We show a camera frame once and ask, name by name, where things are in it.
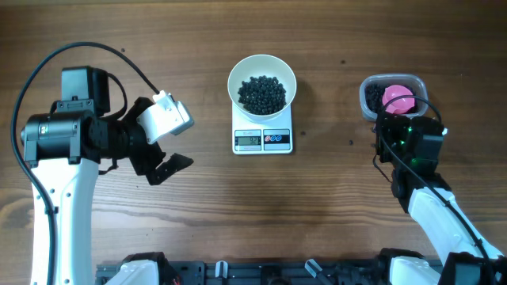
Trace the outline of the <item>pink plastic measuring scoop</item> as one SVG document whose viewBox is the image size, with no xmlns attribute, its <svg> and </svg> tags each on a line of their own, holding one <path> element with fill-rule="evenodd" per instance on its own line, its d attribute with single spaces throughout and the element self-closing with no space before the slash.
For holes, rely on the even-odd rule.
<svg viewBox="0 0 507 285">
<path fill-rule="evenodd" d="M 382 97 L 382 104 L 386 112 L 391 114 L 406 114 L 414 106 L 413 92 L 404 85 L 389 85 Z"/>
</svg>

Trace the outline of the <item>black beans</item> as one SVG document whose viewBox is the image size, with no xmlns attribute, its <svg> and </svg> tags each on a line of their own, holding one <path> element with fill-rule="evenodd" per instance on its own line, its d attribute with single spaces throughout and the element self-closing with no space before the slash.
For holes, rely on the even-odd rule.
<svg viewBox="0 0 507 285">
<path fill-rule="evenodd" d="M 287 105 L 287 91 L 277 77 L 250 77 L 242 82 L 238 95 L 238 102 L 254 115 L 272 115 Z"/>
</svg>

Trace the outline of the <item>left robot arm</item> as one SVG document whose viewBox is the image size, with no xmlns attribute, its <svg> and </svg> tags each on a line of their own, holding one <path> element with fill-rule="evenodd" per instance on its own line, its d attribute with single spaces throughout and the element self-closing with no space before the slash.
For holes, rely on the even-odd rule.
<svg viewBox="0 0 507 285">
<path fill-rule="evenodd" d="M 34 189 L 33 284 L 91 284 L 91 211 L 101 160 L 128 159 L 136 175 L 159 185 L 193 160 L 167 157 L 161 137 L 194 124 L 180 101 L 160 91 L 110 112 L 109 72 L 91 66 L 62 71 L 62 97 L 22 130 L 24 162 Z"/>
</svg>

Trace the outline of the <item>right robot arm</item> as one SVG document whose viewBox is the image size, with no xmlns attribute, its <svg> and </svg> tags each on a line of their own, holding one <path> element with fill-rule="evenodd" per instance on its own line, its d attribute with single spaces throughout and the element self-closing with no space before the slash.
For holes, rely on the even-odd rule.
<svg viewBox="0 0 507 285">
<path fill-rule="evenodd" d="M 386 114 L 377 119 L 376 153 L 393 165 L 393 196 L 442 264 L 437 270 L 419 253 L 387 249 L 384 279 L 388 284 L 504 284 L 505 255 L 473 226 L 436 172 L 445 133 L 440 118 Z"/>
</svg>

